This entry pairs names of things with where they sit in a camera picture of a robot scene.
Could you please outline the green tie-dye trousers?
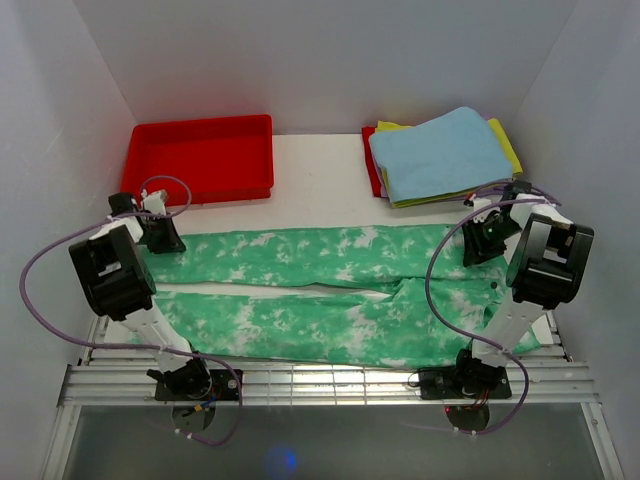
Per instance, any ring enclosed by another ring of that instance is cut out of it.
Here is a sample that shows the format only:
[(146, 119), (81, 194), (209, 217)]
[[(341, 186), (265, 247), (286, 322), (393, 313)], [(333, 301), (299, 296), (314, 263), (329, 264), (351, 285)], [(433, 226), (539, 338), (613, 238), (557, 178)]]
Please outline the green tie-dye trousers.
[(463, 266), (448, 225), (187, 235), (144, 254), (155, 300), (216, 355), (418, 369), (455, 361), (496, 313), (507, 263)]

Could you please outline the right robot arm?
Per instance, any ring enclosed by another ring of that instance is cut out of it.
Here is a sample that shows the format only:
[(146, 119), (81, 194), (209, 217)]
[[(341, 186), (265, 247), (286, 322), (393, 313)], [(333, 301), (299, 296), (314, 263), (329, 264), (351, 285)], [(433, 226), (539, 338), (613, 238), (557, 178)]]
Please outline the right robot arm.
[(505, 241), (519, 236), (505, 283), (509, 291), (480, 333), (460, 351), (452, 371), (454, 390), (464, 397), (488, 397), (503, 389), (508, 398), (506, 355), (543, 314), (571, 302), (581, 285), (594, 230), (562, 216), (528, 182), (508, 184), (502, 200), (514, 201), (480, 215), (463, 227), (466, 267), (493, 260), (506, 251)]

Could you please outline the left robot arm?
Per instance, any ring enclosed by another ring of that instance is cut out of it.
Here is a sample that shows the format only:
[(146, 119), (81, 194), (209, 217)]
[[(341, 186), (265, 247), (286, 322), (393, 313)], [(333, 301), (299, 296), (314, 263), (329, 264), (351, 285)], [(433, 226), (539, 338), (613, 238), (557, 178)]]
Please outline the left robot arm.
[(155, 302), (156, 285), (140, 246), (156, 255), (183, 253), (186, 246), (166, 210), (164, 190), (109, 197), (112, 217), (69, 254), (91, 309), (132, 332), (152, 352), (158, 368), (148, 375), (180, 398), (199, 400), (212, 391), (204, 360), (194, 358), (191, 343), (178, 334)]

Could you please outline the red plastic bin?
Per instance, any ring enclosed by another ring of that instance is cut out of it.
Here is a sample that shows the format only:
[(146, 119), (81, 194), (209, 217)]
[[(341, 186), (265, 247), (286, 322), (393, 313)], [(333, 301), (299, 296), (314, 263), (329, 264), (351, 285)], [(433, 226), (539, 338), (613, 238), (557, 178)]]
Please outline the red plastic bin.
[(274, 185), (272, 118), (267, 114), (136, 126), (121, 190), (164, 189), (169, 206), (261, 200)]

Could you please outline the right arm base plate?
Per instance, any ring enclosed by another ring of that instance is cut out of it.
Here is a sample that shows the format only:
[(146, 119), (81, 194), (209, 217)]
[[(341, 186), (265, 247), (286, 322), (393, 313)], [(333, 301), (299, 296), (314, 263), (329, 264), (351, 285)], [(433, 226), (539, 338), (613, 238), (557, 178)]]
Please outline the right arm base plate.
[(424, 368), (418, 372), (423, 400), (510, 399), (512, 390), (504, 368), (463, 371), (455, 366)]

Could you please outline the aluminium rail frame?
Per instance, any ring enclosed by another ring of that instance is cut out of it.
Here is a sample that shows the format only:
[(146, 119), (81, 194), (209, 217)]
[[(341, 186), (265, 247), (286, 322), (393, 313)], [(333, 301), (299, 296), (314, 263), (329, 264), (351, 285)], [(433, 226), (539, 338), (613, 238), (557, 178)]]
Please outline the aluminium rail frame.
[[(373, 407), (425, 402), (414, 385), (416, 377), (405, 370), (237, 358), (229, 362), (243, 372), (246, 406)], [(83, 408), (155, 405), (155, 388), (146, 374), (153, 365), (152, 357), (143, 352), (90, 349), (66, 369), (43, 478), (62, 478)], [(506, 374), (513, 393), (509, 404), (524, 394), (529, 404), (578, 405), (603, 476), (623, 478), (586, 363), (569, 361), (555, 343), (510, 363)]]

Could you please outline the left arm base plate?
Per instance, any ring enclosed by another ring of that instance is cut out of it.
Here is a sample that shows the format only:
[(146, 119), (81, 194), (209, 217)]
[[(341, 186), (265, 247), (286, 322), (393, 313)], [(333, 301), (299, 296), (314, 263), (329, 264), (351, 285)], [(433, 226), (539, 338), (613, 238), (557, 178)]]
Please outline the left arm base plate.
[(211, 385), (206, 396), (200, 398), (192, 398), (186, 394), (172, 393), (166, 386), (161, 383), (156, 384), (153, 399), (162, 402), (204, 402), (211, 398), (219, 401), (238, 401), (240, 397), (240, 389), (244, 380), (244, 371), (235, 369), (235, 376), (228, 370), (211, 369)]

